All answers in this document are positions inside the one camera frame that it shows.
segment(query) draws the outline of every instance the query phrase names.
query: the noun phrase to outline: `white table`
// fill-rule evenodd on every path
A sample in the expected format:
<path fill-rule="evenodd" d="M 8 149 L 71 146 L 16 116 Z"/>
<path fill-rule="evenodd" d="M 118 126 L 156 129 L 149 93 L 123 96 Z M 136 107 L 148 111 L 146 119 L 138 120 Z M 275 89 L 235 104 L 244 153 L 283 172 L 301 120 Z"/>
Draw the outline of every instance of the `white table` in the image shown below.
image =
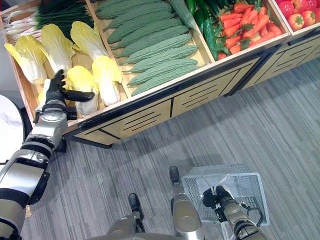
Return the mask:
<path fill-rule="evenodd" d="M 0 163 L 5 163 L 20 149 L 24 137 L 24 123 L 19 109 L 0 95 Z"/>

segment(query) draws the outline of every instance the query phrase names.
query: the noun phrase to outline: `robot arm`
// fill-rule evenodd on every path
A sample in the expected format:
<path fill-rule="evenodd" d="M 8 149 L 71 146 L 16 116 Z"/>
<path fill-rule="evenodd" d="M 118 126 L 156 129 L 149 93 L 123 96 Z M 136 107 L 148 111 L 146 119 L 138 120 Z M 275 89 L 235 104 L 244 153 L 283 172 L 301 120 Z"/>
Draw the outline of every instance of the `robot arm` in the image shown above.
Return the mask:
<path fill-rule="evenodd" d="M 259 228 L 263 219 L 262 212 L 256 225 L 242 210 L 242 207 L 250 209 L 248 206 L 237 202 L 221 185 L 214 191 L 212 194 L 209 188 L 203 193 L 203 204 L 215 209 L 215 214 L 221 223 L 228 221 L 236 240 L 268 240 Z"/>
<path fill-rule="evenodd" d="M 77 118 L 75 111 L 66 109 L 65 98 L 86 102 L 94 97 L 93 92 L 65 91 L 63 78 L 60 70 L 51 80 L 32 132 L 0 172 L 0 239 L 21 239 L 26 205 L 38 202 L 45 191 L 49 159 L 68 127 L 67 120 Z"/>

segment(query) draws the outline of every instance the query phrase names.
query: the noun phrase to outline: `gray carpet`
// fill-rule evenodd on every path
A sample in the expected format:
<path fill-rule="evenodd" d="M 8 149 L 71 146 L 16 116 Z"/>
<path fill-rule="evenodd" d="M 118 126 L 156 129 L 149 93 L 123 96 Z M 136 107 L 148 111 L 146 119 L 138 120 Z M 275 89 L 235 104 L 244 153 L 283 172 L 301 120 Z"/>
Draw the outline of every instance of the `gray carpet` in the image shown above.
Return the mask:
<path fill-rule="evenodd" d="M 260 173 L 270 239 L 320 239 L 320 59 L 220 97 L 114 144 L 69 142 L 50 162 L 49 184 L 25 221 L 26 240 L 103 235 L 136 192 L 148 232 L 173 234 L 168 169 L 245 163 Z M 206 239 L 222 240 L 205 224 Z"/>

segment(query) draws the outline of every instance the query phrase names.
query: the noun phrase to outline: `carrot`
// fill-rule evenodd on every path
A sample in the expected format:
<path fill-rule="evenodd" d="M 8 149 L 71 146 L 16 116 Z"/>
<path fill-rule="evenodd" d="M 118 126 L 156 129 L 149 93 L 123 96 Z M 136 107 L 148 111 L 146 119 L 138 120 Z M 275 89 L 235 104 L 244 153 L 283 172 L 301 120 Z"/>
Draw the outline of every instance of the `carrot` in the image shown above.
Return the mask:
<path fill-rule="evenodd" d="M 240 52 L 240 51 L 241 51 L 241 46 L 240 46 L 240 44 L 235 45 L 235 46 L 233 46 L 232 48 L 230 48 L 230 52 L 231 52 L 232 54 L 236 54 L 236 53 L 238 53 L 238 52 Z"/>
<path fill-rule="evenodd" d="M 236 19 L 236 18 L 242 18 L 242 14 L 241 13 L 222 13 L 220 20 L 224 22 L 225 20 Z"/>
<path fill-rule="evenodd" d="M 237 42 L 239 42 L 241 40 L 241 36 L 235 36 L 235 37 L 232 37 L 232 38 L 229 38 L 227 40 L 225 40 L 225 43 L 224 45 L 230 49 L 232 48 L 234 45 L 236 45 Z"/>
<path fill-rule="evenodd" d="M 255 46 L 258 44 L 261 44 L 265 41 L 268 41 L 270 39 L 273 39 L 276 37 L 276 34 L 273 31 L 268 32 L 266 35 L 264 35 L 260 40 L 255 41 L 253 44 L 251 44 L 250 46 Z"/>
<path fill-rule="evenodd" d="M 259 18 L 259 21 L 254 25 L 254 27 L 243 34 L 243 38 L 252 38 L 257 32 L 259 32 L 267 23 L 269 22 L 269 16 L 263 15 Z"/>
<path fill-rule="evenodd" d="M 251 13 L 251 9 L 250 9 L 250 8 L 247 8 L 247 9 L 245 10 L 242 18 L 241 18 L 241 22 L 240 22 L 240 25 L 241 25 L 241 26 L 250 23 L 250 21 L 249 21 L 250 13 Z"/>
<path fill-rule="evenodd" d="M 277 27 L 277 25 L 275 25 L 273 22 L 268 23 L 266 25 L 266 28 L 269 32 L 274 32 L 276 37 L 282 35 L 281 29 Z"/>
<path fill-rule="evenodd" d="M 241 17 L 233 18 L 233 19 L 227 19 L 227 20 L 225 20 L 223 22 L 223 27 L 225 29 L 227 29 L 227 28 L 230 28 L 230 27 L 232 27 L 234 25 L 237 25 L 238 23 L 240 23 L 241 19 L 242 19 Z"/>
<path fill-rule="evenodd" d="M 227 55 L 224 54 L 223 52 L 219 52 L 219 53 L 218 53 L 218 60 L 224 59 L 224 58 L 226 58 L 226 57 L 227 57 Z"/>
<path fill-rule="evenodd" d="M 264 35 L 266 35 L 268 33 L 268 30 L 267 30 L 267 26 L 264 26 L 260 31 L 260 36 L 263 37 Z"/>
<path fill-rule="evenodd" d="M 255 5 L 250 5 L 247 3 L 235 3 L 233 5 L 233 9 L 235 13 L 244 13 L 248 8 L 250 8 L 251 10 L 255 7 Z"/>
<path fill-rule="evenodd" d="M 253 9 L 253 10 L 250 12 L 249 23 L 251 23 L 252 20 L 253 20 L 256 16 L 258 16 L 258 11 L 255 10 L 255 9 Z"/>
<path fill-rule="evenodd" d="M 233 34 L 236 33 L 240 29 L 240 24 L 228 27 L 223 30 L 222 35 L 227 36 L 228 38 L 231 38 Z"/>
<path fill-rule="evenodd" d="M 255 25 L 255 24 L 257 24 L 258 21 L 259 21 L 259 16 L 255 16 L 255 17 L 252 19 L 251 23 L 252 23 L 253 25 Z"/>
<path fill-rule="evenodd" d="M 260 12 L 259 12 L 259 17 L 261 17 L 263 15 L 267 15 L 267 8 L 265 6 L 262 6 L 260 8 Z"/>

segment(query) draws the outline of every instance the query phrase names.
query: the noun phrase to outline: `tomato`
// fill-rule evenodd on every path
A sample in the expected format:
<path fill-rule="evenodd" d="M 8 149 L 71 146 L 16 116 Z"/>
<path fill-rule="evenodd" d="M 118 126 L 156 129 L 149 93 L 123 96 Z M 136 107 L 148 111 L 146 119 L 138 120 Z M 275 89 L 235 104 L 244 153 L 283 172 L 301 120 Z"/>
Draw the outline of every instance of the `tomato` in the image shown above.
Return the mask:
<path fill-rule="evenodd" d="M 304 28 L 309 27 L 316 23 L 316 16 L 313 11 L 310 11 L 310 10 L 304 11 L 303 13 L 301 13 L 301 16 L 303 17 L 303 20 L 304 20 L 304 25 L 303 25 Z"/>
<path fill-rule="evenodd" d="M 315 14 L 315 23 L 320 23 L 320 8 L 316 8 L 314 10 L 314 14 Z"/>
<path fill-rule="evenodd" d="M 293 13 L 294 14 L 300 14 L 303 13 L 306 9 L 307 9 L 307 0 L 294 0 L 293 2 L 293 6 L 294 6 L 294 10 Z"/>
<path fill-rule="evenodd" d="M 314 11 L 317 8 L 317 0 L 306 0 L 306 9 L 305 10 L 311 10 Z"/>
<path fill-rule="evenodd" d="M 294 5 L 289 1 L 282 1 L 279 4 L 279 8 L 283 13 L 284 17 L 287 19 L 294 13 Z"/>
<path fill-rule="evenodd" d="M 302 29 L 305 24 L 303 17 L 299 13 L 291 15 L 288 18 L 288 22 L 293 31 Z"/>

